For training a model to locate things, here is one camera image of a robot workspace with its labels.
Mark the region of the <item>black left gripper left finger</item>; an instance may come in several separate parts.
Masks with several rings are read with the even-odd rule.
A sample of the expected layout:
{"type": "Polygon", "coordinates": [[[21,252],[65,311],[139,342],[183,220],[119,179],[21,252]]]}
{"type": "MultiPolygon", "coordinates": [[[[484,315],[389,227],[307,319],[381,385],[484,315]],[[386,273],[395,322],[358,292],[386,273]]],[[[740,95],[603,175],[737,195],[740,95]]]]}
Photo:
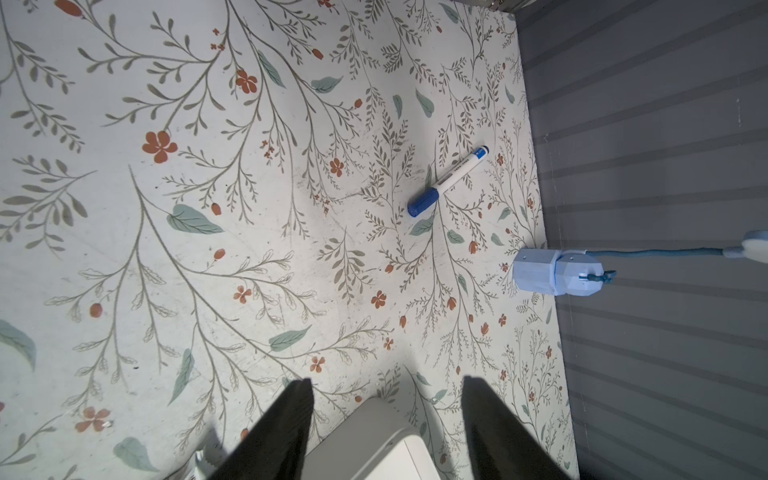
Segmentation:
{"type": "Polygon", "coordinates": [[[299,479],[314,412],[311,380],[294,380],[212,474],[214,479],[299,479]]]}

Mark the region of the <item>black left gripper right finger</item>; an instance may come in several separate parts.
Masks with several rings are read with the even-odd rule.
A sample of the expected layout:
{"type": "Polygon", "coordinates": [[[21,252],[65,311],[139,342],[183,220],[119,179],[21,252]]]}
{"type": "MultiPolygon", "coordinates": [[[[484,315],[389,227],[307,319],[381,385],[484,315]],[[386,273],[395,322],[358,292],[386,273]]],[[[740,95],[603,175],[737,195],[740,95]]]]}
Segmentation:
{"type": "Polygon", "coordinates": [[[474,478],[568,477],[484,379],[464,378],[461,409],[474,478]]]}

